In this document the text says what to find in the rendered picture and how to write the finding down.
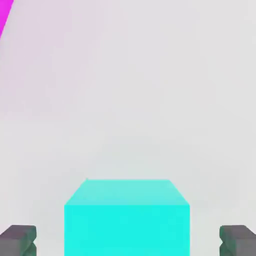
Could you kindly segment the small cyan cube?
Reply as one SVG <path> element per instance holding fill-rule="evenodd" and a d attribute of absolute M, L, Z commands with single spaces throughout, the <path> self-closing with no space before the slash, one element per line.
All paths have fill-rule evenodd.
<path fill-rule="evenodd" d="M 190 205 L 166 179 L 87 179 L 64 205 L 64 256 L 190 256 Z"/>

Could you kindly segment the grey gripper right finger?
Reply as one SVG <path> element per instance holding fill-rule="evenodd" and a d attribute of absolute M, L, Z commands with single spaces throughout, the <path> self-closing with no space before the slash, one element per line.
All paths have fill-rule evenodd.
<path fill-rule="evenodd" d="M 256 234 L 245 225 L 222 225 L 219 256 L 256 256 Z"/>

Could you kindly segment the large magenta box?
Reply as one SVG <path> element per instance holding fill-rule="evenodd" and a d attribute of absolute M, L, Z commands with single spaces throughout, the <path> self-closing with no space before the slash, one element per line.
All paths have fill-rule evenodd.
<path fill-rule="evenodd" d="M 0 0 L 0 37 L 3 33 L 14 0 Z"/>

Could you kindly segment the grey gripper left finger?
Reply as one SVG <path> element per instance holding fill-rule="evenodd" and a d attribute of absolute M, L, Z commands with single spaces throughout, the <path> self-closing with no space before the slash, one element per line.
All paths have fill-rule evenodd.
<path fill-rule="evenodd" d="M 37 256 L 35 225 L 11 225 L 0 234 L 0 256 Z"/>

